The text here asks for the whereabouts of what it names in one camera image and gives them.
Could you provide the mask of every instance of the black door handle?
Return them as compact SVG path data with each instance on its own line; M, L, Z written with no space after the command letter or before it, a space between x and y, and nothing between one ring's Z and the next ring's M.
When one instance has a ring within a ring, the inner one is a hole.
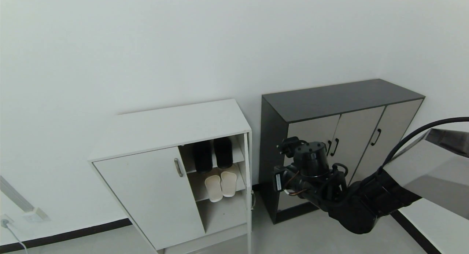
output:
M334 149L334 152L331 152L330 153L330 156L334 156L335 155L335 151L337 151L337 146L339 145L339 139L335 139L335 142L337 142L337 144L335 144L335 149Z
M328 140L327 143L329 144L329 147L327 148L327 154L326 156L329 155L329 152L330 152L330 146L332 145L332 141Z
M371 144L372 144L372 146L374 146L374 145L375 145L375 144L378 142L378 139L380 138L380 135L381 135L381 129L378 129L377 131L378 131L378 137L376 138L376 140L375 140L375 142L374 142L374 143L373 143L373 142L371 143Z

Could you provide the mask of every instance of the white cable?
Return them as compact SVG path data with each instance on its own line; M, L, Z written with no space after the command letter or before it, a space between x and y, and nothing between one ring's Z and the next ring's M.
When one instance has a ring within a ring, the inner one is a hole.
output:
M15 237L16 240L18 240L18 243L20 243L25 248L26 254L29 254L28 249L23 244L23 242L21 242L21 240L19 240L18 237L13 233L13 231L8 227L8 223L6 223L5 226L7 227L8 230L10 230L10 233L13 235L13 237Z

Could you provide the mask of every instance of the shoe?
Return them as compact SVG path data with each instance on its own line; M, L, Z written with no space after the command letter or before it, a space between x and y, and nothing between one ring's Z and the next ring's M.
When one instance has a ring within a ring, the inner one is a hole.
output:
M236 194L237 176L232 172L221 173L221 191L225 197L233 197Z
M208 192L208 199L210 202L218 202L223 198L223 193L221 192L220 186L220 176L212 175L205 180L207 192Z
M217 157L217 166L226 169L233 165L233 146L228 137L213 140L213 150Z
M211 145L208 140L194 143L192 146L192 156L198 173L211 171L213 163L211 161Z

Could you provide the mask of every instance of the cabinet top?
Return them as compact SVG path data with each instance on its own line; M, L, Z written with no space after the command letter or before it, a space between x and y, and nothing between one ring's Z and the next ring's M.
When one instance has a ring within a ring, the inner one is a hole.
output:
M382 79L264 94L262 97L289 123L425 98Z
M90 162L251 132L234 99L117 115Z

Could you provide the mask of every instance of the cabinet door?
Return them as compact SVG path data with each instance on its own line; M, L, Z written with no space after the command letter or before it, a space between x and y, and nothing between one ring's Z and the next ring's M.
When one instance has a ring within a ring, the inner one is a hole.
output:
M176 170L179 162L182 177ZM204 235L177 147L93 163L155 249Z
M386 107L355 172L354 182L363 180L382 165L388 153L404 135L421 102L422 100L415 100Z
M340 115L332 115L330 117L292 123L288 125L287 137L298 137L299 139L307 142L321 141L329 147L327 141L332 139L334 136L339 117ZM285 157L283 165L286 166L292 162L293 158ZM289 196L284 192L281 192L278 197L277 211L282 211L306 202L308 202L306 199L301 199L298 196Z
M384 107L375 107L340 115L327 160L330 166L335 162L347 166L347 184L352 179L383 110Z

